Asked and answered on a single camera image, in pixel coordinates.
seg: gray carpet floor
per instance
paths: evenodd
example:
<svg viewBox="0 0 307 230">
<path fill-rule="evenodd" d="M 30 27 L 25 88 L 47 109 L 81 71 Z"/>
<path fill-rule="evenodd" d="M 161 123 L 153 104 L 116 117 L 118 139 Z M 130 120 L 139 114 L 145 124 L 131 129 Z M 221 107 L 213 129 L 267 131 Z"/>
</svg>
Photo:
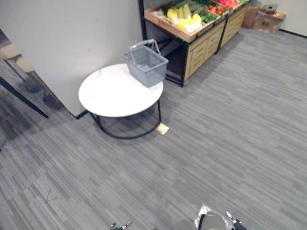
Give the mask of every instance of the gray carpet floor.
<svg viewBox="0 0 307 230">
<path fill-rule="evenodd" d="M 0 75 L 50 115 L 0 88 L 0 229 L 106 230 L 132 219 L 131 230 L 192 230 L 203 203 L 249 230 L 307 229 L 305 38 L 241 29 L 184 88 L 165 81 L 169 131 L 136 140 L 50 109 L 2 61 Z M 106 122 L 114 132 L 126 123 Z"/>
</svg>

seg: wooden drawer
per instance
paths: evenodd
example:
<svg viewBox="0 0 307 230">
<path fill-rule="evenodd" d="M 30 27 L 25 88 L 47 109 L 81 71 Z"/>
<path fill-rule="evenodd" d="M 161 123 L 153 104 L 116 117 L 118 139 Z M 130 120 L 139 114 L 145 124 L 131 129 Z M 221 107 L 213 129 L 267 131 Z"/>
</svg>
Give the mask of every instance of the wooden drawer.
<svg viewBox="0 0 307 230">
<path fill-rule="evenodd" d="M 185 80 L 188 79 L 212 54 L 216 52 L 224 25 L 225 21 L 220 22 L 216 27 L 212 28 L 189 45 Z"/>
<path fill-rule="evenodd" d="M 204 55 L 204 62 L 208 60 L 217 50 L 221 38 L 223 28 L 218 30 L 215 34 L 208 38 L 207 50 Z"/>
<path fill-rule="evenodd" d="M 208 40 L 203 41 L 197 48 L 192 52 L 192 59 L 190 64 L 189 74 L 193 74 L 203 64 L 204 54 L 207 49 Z"/>
<path fill-rule="evenodd" d="M 229 17 L 221 42 L 221 47 L 224 46 L 240 30 L 241 24 L 246 13 L 246 9 L 247 6 L 241 8 L 238 12 L 235 12 Z"/>
</svg>

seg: gray shopping basket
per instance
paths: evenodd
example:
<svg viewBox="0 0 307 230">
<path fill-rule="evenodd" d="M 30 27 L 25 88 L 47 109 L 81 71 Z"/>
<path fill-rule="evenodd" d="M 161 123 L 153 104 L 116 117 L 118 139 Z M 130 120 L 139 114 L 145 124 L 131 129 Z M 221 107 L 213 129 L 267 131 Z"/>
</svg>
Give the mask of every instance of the gray shopping basket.
<svg viewBox="0 0 307 230">
<path fill-rule="evenodd" d="M 139 42 L 129 48 L 124 54 L 129 72 L 140 83 L 151 87 L 165 79 L 168 60 L 161 56 L 157 42 L 154 39 Z"/>
</svg>

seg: black metal table leg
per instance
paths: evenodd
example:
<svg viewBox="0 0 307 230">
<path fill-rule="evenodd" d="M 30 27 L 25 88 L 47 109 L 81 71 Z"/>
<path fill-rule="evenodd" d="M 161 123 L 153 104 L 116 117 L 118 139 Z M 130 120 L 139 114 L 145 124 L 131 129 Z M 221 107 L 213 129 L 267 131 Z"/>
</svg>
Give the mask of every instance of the black metal table leg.
<svg viewBox="0 0 307 230">
<path fill-rule="evenodd" d="M 30 102 L 28 99 L 26 99 L 22 94 L 20 94 L 17 90 L 15 90 L 5 79 L 3 79 L 0 76 L 0 85 L 2 85 L 5 89 L 7 89 L 9 92 L 11 92 L 13 95 L 15 95 L 19 100 L 21 100 L 23 103 L 25 103 L 27 106 L 29 106 L 31 109 L 35 110 L 45 118 L 48 118 L 48 116 L 41 111 L 35 104 Z"/>
<path fill-rule="evenodd" d="M 98 116 L 98 115 L 94 115 L 90 112 L 90 115 L 92 116 L 92 118 L 94 119 L 94 121 L 98 124 L 98 126 L 100 127 L 100 129 L 105 133 L 107 134 L 108 136 L 110 137 L 113 137 L 113 138 L 116 138 L 116 139 L 136 139 L 136 138 L 140 138 L 140 137 L 143 137 L 149 133 L 151 133 L 152 131 L 154 131 L 158 125 L 161 123 L 161 108 L 160 108 L 160 99 L 157 101 L 157 104 L 158 104 L 158 113 L 159 113 L 159 121 L 157 124 L 154 125 L 154 127 L 152 127 L 150 130 L 146 131 L 145 133 L 141 133 L 141 134 L 138 134 L 138 135 L 135 135 L 135 136 L 127 136 L 127 137 L 124 137 L 124 136 L 117 136 L 117 135 L 114 135 L 114 134 L 111 134 L 109 131 L 107 131 L 101 124 L 100 122 L 100 117 L 101 116 Z"/>
</svg>

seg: basket handle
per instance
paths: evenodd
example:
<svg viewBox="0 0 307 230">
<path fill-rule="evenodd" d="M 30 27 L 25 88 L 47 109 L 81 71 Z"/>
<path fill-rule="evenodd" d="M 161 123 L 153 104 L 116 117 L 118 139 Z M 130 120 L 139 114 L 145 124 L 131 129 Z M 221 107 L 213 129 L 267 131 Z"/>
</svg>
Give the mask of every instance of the basket handle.
<svg viewBox="0 0 307 230">
<path fill-rule="evenodd" d="M 144 45 L 149 45 L 149 44 L 152 44 L 152 50 L 154 49 L 153 47 L 155 45 L 155 48 L 156 48 L 158 54 L 161 55 L 161 52 L 160 52 L 159 47 L 158 47 L 158 44 L 157 44 L 157 42 L 154 39 L 144 40 L 144 41 L 138 42 L 137 44 L 129 47 L 129 53 L 130 53 L 130 55 L 132 57 L 132 60 L 133 60 L 134 64 L 136 64 L 136 62 L 135 62 L 135 59 L 134 59 L 134 56 L 133 56 L 131 50 L 135 49 L 136 47 L 144 46 Z"/>
</svg>

